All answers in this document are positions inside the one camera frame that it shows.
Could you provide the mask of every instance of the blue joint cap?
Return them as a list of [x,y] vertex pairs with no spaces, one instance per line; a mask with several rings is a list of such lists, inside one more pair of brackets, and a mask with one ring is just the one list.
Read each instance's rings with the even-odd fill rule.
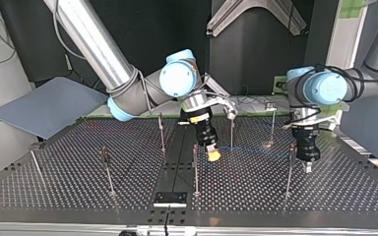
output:
[[173,97],[188,94],[197,82],[196,68],[190,63],[177,60],[165,65],[160,72],[161,89]]
[[292,70],[289,70],[287,71],[287,80],[290,81],[290,80],[293,80],[297,77],[300,77],[302,76],[303,74],[307,73],[308,71],[311,71],[313,70],[314,67],[302,67],[302,68],[297,68],[297,69],[292,69]]
[[108,107],[113,117],[115,117],[115,119],[119,121],[129,121],[136,117],[119,108],[119,106],[116,105],[115,101],[113,100],[112,96],[110,96],[108,99]]
[[183,51],[179,51],[176,53],[173,53],[169,55],[168,57],[165,58],[165,61],[167,63],[182,60],[182,59],[194,59],[195,57],[193,56],[193,53],[190,49],[185,49]]
[[320,72],[309,77],[303,85],[305,98],[314,104],[333,105],[347,94],[346,79],[333,72]]

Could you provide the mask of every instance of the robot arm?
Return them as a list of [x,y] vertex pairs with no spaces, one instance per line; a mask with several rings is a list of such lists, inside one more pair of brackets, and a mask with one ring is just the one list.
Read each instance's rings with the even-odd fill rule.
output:
[[60,24],[91,64],[110,96],[108,107],[120,121],[129,121],[173,98],[195,126],[200,146],[217,160],[217,132],[211,106],[221,104],[228,119],[237,111],[226,96],[203,89],[195,57],[190,50],[166,58],[166,65],[146,78],[128,63],[89,0],[44,0]]
[[322,65],[290,70],[287,90],[290,122],[286,127],[296,138],[296,157],[307,162],[318,160],[320,150],[315,139],[320,126],[328,124],[333,130],[340,124],[342,114],[338,111],[335,116],[324,117],[320,106],[378,96],[378,34],[361,70]]

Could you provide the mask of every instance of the perforated metal table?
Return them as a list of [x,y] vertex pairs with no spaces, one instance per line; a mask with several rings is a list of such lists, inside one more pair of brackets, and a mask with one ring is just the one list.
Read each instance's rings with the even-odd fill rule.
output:
[[[327,132],[317,140],[322,158],[313,172],[305,174],[299,162],[293,166],[285,199],[287,153],[294,142],[290,132],[281,128],[285,120],[277,118],[274,144],[269,147],[270,117],[238,117],[231,150],[230,123],[215,118],[222,158],[209,162],[201,149],[198,152],[197,197],[193,195],[192,127],[165,119],[164,154],[157,119],[79,121],[35,152],[41,174],[29,154],[0,172],[0,227],[49,223],[55,228],[86,224],[98,230],[101,225],[157,229],[167,225],[169,230],[195,226],[208,232],[233,228],[378,231],[378,169]],[[100,161],[103,146],[112,156],[116,196],[109,195]],[[187,193],[187,207],[154,207],[158,192]]]

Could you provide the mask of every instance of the yellow gripper tip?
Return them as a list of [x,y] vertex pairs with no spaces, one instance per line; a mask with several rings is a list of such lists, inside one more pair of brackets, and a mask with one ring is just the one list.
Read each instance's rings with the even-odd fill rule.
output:
[[208,161],[217,161],[221,158],[221,154],[217,150],[208,152]]

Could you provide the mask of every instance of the aluminum arm segment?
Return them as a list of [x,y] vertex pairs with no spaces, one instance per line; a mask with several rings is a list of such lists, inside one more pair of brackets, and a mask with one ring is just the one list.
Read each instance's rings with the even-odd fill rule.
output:
[[108,90],[130,81],[135,69],[128,63],[89,0],[44,0],[57,13],[61,26],[73,39]]

